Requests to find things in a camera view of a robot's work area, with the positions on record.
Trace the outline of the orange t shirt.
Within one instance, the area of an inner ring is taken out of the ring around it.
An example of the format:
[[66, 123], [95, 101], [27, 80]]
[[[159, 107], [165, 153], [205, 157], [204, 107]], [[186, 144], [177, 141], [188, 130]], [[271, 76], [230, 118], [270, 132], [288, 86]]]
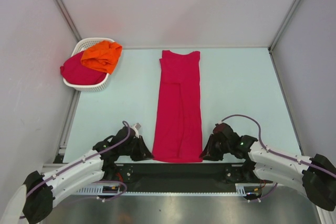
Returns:
[[88, 49], [81, 57], [81, 64], [89, 69], [112, 74], [121, 57], [123, 47], [117, 42], [103, 40]]

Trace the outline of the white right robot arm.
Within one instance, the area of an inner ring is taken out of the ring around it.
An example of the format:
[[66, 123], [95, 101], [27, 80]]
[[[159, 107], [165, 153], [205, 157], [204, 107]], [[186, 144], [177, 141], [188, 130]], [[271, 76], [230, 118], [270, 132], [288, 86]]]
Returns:
[[217, 132], [209, 136], [200, 158], [221, 161], [227, 153], [244, 159], [241, 171], [245, 181], [272, 181], [295, 189], [324, 210], [335, 210], [335, 167], [325, 157], [275, 155], [255, 137]]

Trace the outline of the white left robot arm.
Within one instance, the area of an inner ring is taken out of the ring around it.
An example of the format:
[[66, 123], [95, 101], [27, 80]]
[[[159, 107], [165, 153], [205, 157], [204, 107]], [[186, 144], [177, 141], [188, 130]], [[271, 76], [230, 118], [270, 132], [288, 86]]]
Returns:
[[129, 156], [136, 162], [153, 159], [136, 127], [124, 126], [77, 160], [45, 174], [30, 173], [23, 183], [27, 188], [23, 218], [28, 223], [39, 223], [77, 190], [100, 180], [112, 181], [120, 156]]

